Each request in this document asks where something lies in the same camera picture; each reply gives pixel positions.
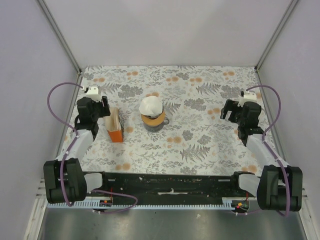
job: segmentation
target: orange box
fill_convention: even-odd
[[[110,107],[110,113],[110,116],[104,117],[105,128],[113,143],[122,143],[124,141],[124,118],[117,107]]]

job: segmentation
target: mug handle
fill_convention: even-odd
[[[167,125],[167,124],[169,124],[169,123],[170,123],[169,118],[164,117],[163,124],[164,124],[164,125]]]

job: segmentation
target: patterned tablecloth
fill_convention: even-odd
[[[237,124],[220,119],[226,99],[257,84],[252,67],[219,66],[91,66],[82,85],[99,85],[111,107],[124,118],[124,142],[112,143],[104,120],[87,150],[84,171],[149,174],[231,175],[261,173],[254,154],[237,136]],[[258,103],[263,101],[258,93]],[[170,124],[157,133],[145,130],[139,106],[145,96],[157,96]],[[85,94],[80,91],[78,99]],[[74,108],[71,122],[78,114]],[[268,126],[263,110],[260,126]],[[63,148],[70,143],[68,130]]]

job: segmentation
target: floral tablecloth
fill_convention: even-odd
[[[227,99],[257,84],[252,67],[230,66],[90,66],[82,85],[98,85],[111,107],[124,118],[124,142],[112,143],[104,120],[81,161],[83,171],[148,174],[231,175],[261,173],[254,154],[237,136],[237,124],[220,119]],[[259,89],[258,103],[263,107]],[[145,130],[139,106],[159,97],[170,124],[160,132]],[[80,91],[78,99],[85,94]],[[71,122],[78,114],[74,107]],[[268,126],[263,110],[260,126]],[[70,143],[69,129],[63,148]]]

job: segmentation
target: floor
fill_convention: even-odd
[[[221,120],[227,99],[257,84],[252,67],[220,66],[91,66],[82,85],[98,85],[111,107],[124,118],[124,142],[112,143],[104,120],[81,166],[83,171],[148,174],[231,175],[249,171],[259,175],[254,154],[237,136],[237,124]],[[258,103],[263,101],[257,91]],[[139,106],[154,95],[164,105],[170,124],[158,132],[145,130]],[[84,97],[81,91],[78,99]],[[78,114],[74,108],[71,122]],[[260,126],[268,126],[263,110]],[[70,142],[67,132],[64,149]]]
[[[130,210],[99,215],[47,208],[38,240],[307,240],[299,214],[235,216],[223,210]]]

